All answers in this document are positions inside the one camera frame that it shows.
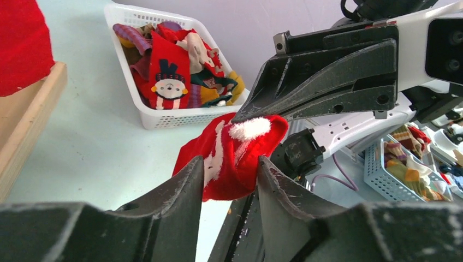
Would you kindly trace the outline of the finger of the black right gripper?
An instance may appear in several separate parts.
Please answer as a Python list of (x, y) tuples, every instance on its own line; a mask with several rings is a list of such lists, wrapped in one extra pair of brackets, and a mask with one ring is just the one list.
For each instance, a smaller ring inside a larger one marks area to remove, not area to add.
[(274, 36), (274, 44), (274, 59), (351, 48), (369, 59), (397, 60), (399, 29), (394, 23), (355, 23), (301, 35), (286, 31)]
[(397, 99), (396, 82), (394, 39), (274, 56), (262, 65), (233, 122), (388, 111)]

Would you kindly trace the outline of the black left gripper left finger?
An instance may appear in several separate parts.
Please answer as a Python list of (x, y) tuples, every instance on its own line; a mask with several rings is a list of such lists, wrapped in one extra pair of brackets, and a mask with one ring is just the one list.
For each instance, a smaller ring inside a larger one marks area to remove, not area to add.
[(194, 261), (202, 157), (115, 211), (87, 203), (1, 205), (1, 261)]

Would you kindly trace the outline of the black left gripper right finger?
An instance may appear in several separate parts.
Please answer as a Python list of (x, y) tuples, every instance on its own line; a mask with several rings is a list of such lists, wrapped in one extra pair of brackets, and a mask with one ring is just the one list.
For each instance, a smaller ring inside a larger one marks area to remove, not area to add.
[(462, 207), (437, 202), (333, 204), (259, 158), (265, 261), (462, 261)]

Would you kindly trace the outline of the red Santa sock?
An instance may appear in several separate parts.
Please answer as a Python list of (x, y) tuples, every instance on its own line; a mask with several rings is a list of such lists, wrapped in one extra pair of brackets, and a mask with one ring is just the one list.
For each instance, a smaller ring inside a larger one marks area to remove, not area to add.
[(253, 193), (258, 158), (270, 157), (288, 130), (288, 122), (279, 115), (232, 123), (234, 116), (216, 117), (180, 148), (173, 175), (194, 157), (204, 159), (203, 201), (235, 200)]
[(48, 76), (54, 64), (49, 28), (38, 3), (1, 1), (1, 96)]

